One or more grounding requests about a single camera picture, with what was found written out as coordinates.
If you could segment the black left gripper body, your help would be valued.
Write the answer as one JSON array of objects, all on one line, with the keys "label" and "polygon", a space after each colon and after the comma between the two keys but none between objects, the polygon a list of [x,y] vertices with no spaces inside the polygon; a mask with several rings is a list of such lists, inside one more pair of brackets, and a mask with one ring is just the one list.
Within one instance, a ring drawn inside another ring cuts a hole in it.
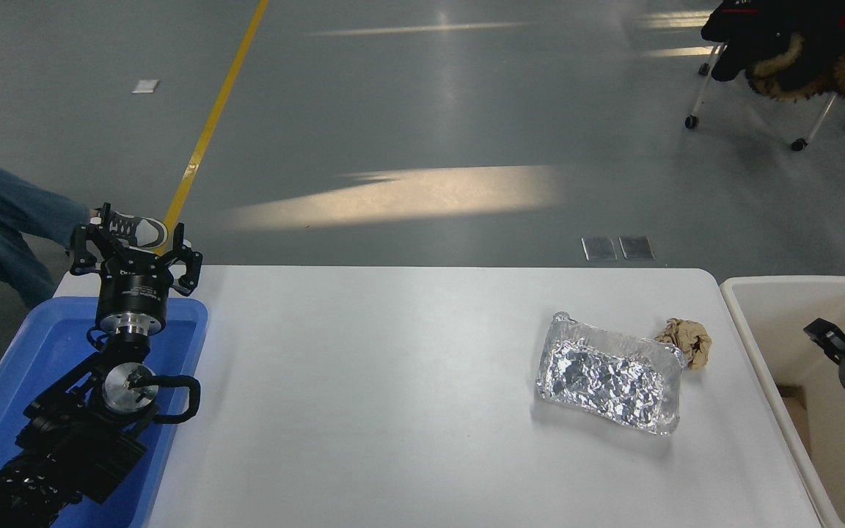
[{"label": "black left gripper body", "polygon": [[98,323],[114,323],[118,315],[145,315],[156,323],[167,321],[170,271],[130,273],[114,264],[100,265],[100,294],[96,309]]}]

